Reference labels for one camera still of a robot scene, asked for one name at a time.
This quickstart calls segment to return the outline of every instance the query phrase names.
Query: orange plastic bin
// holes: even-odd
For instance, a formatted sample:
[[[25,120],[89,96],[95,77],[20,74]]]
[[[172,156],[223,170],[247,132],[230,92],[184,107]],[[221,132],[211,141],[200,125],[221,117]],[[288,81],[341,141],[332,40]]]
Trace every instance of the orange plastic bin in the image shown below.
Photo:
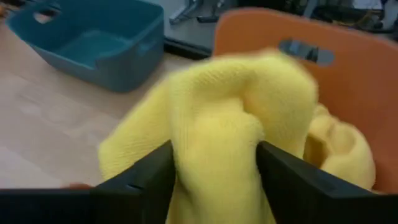
[[[267,9],[226,13],[213,55],[278,48],[295,39],[331,50],[328,66],[300,60],[317,79],[320,103],[355,125],[370,143],[375,190],[398,193],[398,45],[380,37]]]

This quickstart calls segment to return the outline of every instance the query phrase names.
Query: microfiber cloth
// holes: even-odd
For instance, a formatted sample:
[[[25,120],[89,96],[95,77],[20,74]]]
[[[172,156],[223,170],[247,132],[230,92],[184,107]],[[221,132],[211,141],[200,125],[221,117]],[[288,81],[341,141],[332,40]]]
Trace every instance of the microfiber cloth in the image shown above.
[[[318,106],[317,83],[277,51],[170,74],[100,145],[105,179],[168,139],[177,169],[169,224],[273,223],[256,167],[262,140],[365,189],[374,183],[365,138]]]

